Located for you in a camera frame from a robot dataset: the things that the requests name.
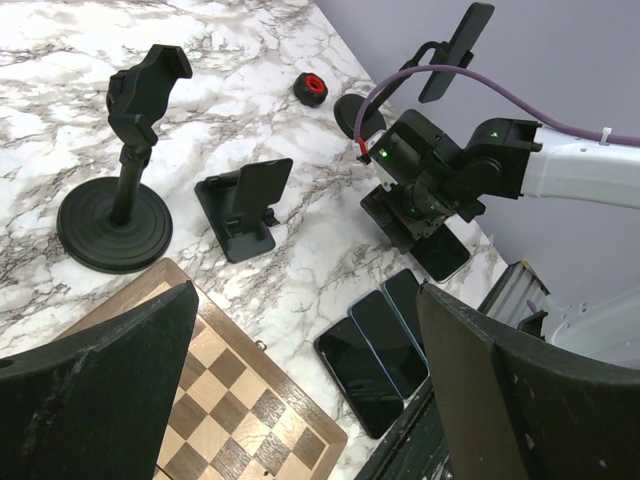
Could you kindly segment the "black tall round-base stand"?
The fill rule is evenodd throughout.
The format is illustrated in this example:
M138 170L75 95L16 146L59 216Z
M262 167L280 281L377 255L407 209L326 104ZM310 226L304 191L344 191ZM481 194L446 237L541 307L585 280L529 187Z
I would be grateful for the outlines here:
M153 125L164 116L177 80L192 75L181 47L155 44L140 63L110 77L106 106L108 124L122 141L120 174L89 180L61 202L57 236L75 261L126 274L166 252L173 234L170 211L141 178L158 141Z

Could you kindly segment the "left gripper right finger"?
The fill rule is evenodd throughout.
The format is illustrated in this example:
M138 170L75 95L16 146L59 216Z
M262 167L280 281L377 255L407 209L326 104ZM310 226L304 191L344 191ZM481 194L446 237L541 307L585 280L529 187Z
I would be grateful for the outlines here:
M636 479L639 373L553 346L439 287L417 294L457 479Z

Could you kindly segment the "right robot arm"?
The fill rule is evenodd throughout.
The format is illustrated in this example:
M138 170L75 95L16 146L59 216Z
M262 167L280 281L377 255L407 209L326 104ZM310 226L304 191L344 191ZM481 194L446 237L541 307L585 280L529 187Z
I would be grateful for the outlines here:
M363 209L401 253L457 215L471 222L481 197L557 197L636 208L639 150L568 135L528 120L481 123L458 146L408 110L369 148L380 184Z

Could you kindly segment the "phone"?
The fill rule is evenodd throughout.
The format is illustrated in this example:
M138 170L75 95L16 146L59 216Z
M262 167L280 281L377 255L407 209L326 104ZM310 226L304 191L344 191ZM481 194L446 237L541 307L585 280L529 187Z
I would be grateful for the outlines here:
M417 312L419 286L415 275L409 269L401 270L381 284L383 295L403 324L423 362L427 364Z
M350 308L350 316L399 395L409 399L426 379L427 366L383 293L367 294Z
M472 48L489 23L495 7L489 3L473 2L448 42L436 49L430 64L467 68L473 59ZM430 103L440 100L455 78L454 73L433 72L421 91L418 101Z
M316 338L314 348L365 433L380 439L404 402L356 323L339 320Z
M437 283L446 282L471 258L469 250L446 225L418 240L410 254Z

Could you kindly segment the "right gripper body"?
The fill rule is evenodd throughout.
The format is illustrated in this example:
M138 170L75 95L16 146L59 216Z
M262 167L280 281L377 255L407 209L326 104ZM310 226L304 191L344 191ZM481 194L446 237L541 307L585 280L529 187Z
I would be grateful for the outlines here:
M401 254L408 253L420 240L431 236L447 219L438 211L421 213L410 203L404 188L397 185L390 191L382 185L377 186L360 201L360 205Z

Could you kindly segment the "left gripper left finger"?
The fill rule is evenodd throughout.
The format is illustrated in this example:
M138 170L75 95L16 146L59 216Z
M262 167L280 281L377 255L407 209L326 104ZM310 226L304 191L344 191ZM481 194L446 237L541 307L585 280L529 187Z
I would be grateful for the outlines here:
M186 281L3 358L2 478L152 478L197 311Z

